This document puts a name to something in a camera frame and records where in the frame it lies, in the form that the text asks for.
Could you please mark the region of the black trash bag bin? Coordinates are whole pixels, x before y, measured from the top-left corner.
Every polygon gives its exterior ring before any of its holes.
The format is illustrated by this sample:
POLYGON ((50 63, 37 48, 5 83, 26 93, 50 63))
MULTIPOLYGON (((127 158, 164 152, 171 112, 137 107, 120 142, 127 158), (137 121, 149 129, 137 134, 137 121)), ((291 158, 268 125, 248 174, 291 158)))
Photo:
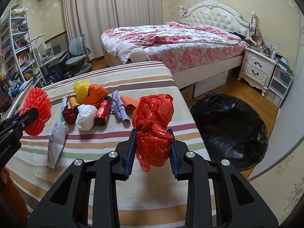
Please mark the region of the black trash bag bin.
POLYGON ((243 100, 222 92, 207 94, 190 107, 209 157, 228 159, 239 171, 264 158, 268 131, 261 116, 243 100))

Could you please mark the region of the yellow tea bottle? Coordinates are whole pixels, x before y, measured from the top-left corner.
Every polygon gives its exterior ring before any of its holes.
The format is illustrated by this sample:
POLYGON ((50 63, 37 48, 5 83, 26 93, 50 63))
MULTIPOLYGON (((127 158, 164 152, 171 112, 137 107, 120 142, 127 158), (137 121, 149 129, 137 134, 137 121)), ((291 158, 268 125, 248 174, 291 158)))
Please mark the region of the yellow tea bottle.
POLYGON ((80 104, 78 103, 77 99, 75 97, 70 97, 68 99, 68 103, 70 104, 70 107, 73 110, 73 113, 78 115, 78 113, 79 113, 78 107, 80 106, 80 104))

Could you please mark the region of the white plastic drawer unit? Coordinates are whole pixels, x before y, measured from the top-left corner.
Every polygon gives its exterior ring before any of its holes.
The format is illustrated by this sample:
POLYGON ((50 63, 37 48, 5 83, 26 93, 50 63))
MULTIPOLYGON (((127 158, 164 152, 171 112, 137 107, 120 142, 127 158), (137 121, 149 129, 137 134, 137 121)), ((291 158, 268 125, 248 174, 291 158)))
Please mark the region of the white plastic drawer unit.
POLYGON ((277 65, 269 82, 265 97, 279 108, 287 96, 292 82, 292 74, 285 68, 277 65))

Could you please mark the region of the red plastic bag ball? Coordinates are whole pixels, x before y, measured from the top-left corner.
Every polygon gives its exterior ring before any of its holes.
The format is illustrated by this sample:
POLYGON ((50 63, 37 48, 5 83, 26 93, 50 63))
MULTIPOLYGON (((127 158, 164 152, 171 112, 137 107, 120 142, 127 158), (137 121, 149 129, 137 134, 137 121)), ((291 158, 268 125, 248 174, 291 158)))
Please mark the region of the red plastic bag ball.
POLYGON ((136 157, 141 170, 162 167, 169 158, 173 136, 167 127, 174 114, 173 98, 169 94, 143 96, 132 116, 137 131, 136 157))

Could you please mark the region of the beige curtains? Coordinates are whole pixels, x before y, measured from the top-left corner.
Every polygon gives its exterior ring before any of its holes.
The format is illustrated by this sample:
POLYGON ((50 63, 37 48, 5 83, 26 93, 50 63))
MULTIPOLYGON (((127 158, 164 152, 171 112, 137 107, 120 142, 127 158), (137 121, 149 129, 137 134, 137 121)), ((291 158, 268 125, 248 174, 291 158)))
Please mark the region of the beige curtains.
POLYGON ((67 38, 85 37, 91 58, 104 56, 101 34, 111 28, 162 24, 161 0, 63 0, 67 38))

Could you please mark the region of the orange foam net bundle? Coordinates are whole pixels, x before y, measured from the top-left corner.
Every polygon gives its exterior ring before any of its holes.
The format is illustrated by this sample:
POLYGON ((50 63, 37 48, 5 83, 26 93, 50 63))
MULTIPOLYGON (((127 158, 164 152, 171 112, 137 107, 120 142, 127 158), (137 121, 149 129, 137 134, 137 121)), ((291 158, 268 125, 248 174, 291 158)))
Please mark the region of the orange foam net bundle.
POLYGON ((19 116, 29 115, 32 123, 25 128, 30 136, 39 135, 51 118, 51 101, 41 88, 31 88, 26 96, 19 116))

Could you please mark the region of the white nightstand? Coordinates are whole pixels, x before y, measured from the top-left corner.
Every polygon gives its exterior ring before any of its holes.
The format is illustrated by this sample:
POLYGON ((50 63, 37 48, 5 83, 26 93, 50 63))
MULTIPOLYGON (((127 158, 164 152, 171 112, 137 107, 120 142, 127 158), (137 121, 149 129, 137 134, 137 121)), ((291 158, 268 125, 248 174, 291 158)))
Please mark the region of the white nightstand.
POLYGON ((276 65, 275 60, 250 47, 246 47, 237 79, 244 79, 250 86, 260 89, 264 97, 276 65))

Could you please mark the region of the white paper ball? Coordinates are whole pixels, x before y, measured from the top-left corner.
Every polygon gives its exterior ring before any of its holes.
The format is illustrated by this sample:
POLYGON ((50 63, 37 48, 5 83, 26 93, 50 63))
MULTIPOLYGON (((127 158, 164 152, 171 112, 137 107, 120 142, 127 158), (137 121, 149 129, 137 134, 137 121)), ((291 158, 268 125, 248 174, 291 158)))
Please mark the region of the white paper ball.
POLYGON ((76 127, 81 131, 90 131, 94 126, 94 117, 97 108, 93 105, 81 104, 78 107, 78 115, 76 118, 76 127))

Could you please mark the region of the dark red satin cloth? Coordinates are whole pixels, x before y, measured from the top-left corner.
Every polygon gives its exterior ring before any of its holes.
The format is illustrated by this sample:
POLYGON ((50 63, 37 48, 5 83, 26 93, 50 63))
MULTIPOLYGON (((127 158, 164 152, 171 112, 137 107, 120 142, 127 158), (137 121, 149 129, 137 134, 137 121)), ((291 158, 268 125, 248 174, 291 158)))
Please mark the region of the dark red satin cloth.
POLYGON ((73 124, 77 119, 77 115, 73 112, 73 109, 69 108, 67 105, 62 111, 62 116, 67 124, 73 124))

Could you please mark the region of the lavender paper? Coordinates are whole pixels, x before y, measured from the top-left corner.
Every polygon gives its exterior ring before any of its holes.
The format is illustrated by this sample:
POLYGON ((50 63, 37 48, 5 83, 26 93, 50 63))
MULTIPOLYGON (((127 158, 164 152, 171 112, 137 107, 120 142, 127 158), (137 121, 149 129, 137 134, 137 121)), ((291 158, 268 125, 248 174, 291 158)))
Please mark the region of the lavender paper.
POLYGON ((112 93, 111 113, 116 116, 123 124, 130 124, 130 118, 126 113, 125 106, 119 97, 118 91, 112 93))

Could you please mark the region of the white milk powder pouch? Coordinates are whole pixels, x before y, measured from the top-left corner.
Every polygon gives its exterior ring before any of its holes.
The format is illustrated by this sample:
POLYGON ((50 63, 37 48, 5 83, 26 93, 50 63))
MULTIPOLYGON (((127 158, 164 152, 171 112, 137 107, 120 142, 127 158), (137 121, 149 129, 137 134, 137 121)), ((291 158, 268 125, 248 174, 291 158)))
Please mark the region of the white milk powder pouch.
POLYGON ((48 141, 47 167, 54 169, 65 145, 67 127, 55 122, 48 141))

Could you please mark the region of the white bookshelf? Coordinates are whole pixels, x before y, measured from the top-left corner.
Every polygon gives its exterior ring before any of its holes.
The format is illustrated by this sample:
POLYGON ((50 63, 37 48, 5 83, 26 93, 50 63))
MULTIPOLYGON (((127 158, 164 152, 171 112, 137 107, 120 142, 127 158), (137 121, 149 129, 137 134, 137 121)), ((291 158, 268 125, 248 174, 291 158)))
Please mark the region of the white bookshelf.
POLYGON ((5 72, 14 80, 33 81, 35 87, 45 86, 31 43, 27 8, 15 5, 1 18, 1 55, 5 72))

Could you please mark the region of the striped bed sheet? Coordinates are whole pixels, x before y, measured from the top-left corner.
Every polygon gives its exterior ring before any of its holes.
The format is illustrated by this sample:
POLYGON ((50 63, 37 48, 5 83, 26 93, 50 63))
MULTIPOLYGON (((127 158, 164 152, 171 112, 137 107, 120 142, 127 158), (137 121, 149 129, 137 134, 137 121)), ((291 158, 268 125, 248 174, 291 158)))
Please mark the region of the striped bed sheet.
MULTIPOLYGON (((139 99, 168 94, 173 98, 174 115, 169 128, 177 140, 187 144, 204 158, 209 155, 171 71, 160 62, 130 64, 84 74, 83 79, 102 85, 109 93, 139 99)), ((47 144, 55 122, 61 118, 61 102, 74 95, 75 78, 45 87, 51 103, 51 119, 38 136, 24 135, 21 149, 8 162, 10 176, 29 209, 34 209, 49 188, 73 162, 99 159, 128 139, 131 125, 124 125, 110 115, 106 126, 80 131, 69 125, 64 149, 54 169, 47 166, 47 144)), ((143 172, 135 161, 130 178, 116 184, 120 224, 122 227, 182 227, 185 222, 187 181, 175 180, 171 166, 153 167, 143 172)))

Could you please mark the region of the yellow foam net bundle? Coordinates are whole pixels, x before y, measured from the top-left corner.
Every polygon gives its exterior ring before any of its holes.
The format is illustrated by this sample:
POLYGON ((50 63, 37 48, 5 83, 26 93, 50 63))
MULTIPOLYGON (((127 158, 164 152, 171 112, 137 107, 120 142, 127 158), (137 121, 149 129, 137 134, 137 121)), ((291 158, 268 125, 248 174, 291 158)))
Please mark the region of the yellow foam net bundle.
POLYGON ((75 81, 73 84, 73 90, 76 94, 76 98, 79 104, 83 104, 88 96, 88 91, 91 83, 87 79, 75 81))

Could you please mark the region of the white blue cream tube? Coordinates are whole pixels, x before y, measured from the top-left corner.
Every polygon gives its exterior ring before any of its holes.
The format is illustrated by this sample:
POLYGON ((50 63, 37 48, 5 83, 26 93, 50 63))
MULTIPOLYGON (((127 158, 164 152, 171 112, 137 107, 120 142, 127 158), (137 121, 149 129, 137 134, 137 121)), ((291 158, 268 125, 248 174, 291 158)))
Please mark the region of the white blue cream tube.
POLYGON ((61 116, 60 116, 60 121, 61 122, 64 122, 65 121, 65 118, 63 116, 63 111, 64 111, 64 108, 67 106, 67 97, 63 97, 62 98, 62 101, 61 101, 61 116))

